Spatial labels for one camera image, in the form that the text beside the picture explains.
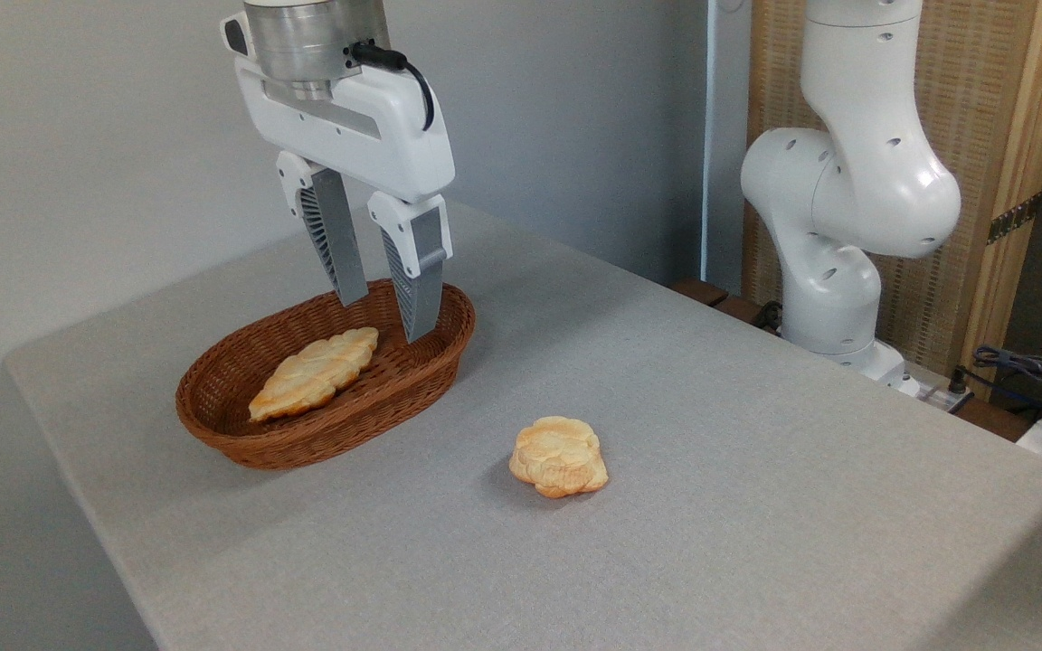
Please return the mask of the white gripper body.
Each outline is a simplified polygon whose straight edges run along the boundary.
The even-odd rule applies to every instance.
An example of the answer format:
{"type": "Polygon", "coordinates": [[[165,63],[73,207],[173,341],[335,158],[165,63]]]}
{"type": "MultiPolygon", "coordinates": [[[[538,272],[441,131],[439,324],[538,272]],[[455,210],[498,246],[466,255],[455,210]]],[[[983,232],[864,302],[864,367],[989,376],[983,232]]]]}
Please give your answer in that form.
{"type": "Polygon", "coordinates": [[[403,202],[454,180],[437,100],[410,71],[359,62],[355,45],[389,48],[382,11],[242,11],[224,18],[235,78],[269,143],[403,202]]]}

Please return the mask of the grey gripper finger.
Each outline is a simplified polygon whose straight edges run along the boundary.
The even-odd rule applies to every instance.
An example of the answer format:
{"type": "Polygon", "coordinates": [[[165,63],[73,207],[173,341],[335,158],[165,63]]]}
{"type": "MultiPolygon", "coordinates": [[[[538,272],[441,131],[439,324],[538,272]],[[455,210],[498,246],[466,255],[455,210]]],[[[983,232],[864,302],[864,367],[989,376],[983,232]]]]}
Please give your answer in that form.
{"type": "Polygon", "coordinates": [[[410,344],[437,325],[443,286],[442,267],[452,256],[445,198],[406,203],[376,191],[367,202],[381,227],[394,295],[410,344]]]}
{"type": "Polygon", "coordinates": [[[305,225],[340,304],[363,299],[368,286],[342,175],[290,151],[279,153],[276,167],[290,211],[305,225]]]}

